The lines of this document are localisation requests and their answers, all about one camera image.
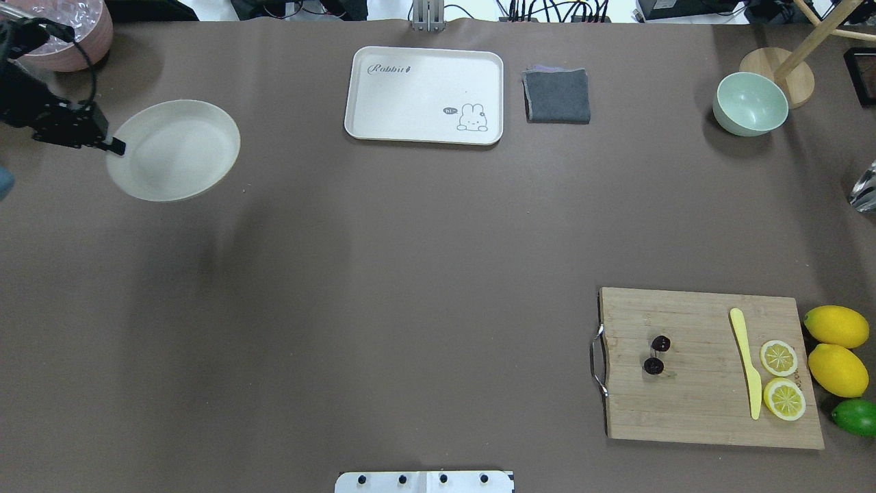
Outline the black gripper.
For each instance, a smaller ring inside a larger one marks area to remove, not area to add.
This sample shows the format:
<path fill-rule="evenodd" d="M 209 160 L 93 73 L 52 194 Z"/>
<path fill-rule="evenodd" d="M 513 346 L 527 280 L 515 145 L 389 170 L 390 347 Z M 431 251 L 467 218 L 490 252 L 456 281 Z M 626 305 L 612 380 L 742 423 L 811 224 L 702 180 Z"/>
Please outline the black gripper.
<path fill-rule="evenodd" d="M 72 103 L 53 94 L 22 66 L 2 62 L 2 122 L 28 127 L 34 140 L 63 147 L 94 147 L 125 156 L 127 144 L 107 134 L 107 119 L 95 102 Z"/>

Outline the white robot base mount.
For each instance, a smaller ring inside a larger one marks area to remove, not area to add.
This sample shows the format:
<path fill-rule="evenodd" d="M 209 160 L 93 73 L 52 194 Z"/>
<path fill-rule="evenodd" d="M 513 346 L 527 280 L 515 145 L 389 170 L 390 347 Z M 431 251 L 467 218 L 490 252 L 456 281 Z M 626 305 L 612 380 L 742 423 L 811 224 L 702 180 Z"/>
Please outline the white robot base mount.
<path fill-rule="evenodd" d="M 335 492 L 514 492 L 512 472 L 503 470 L 419 470 L 346 472 Z"/>

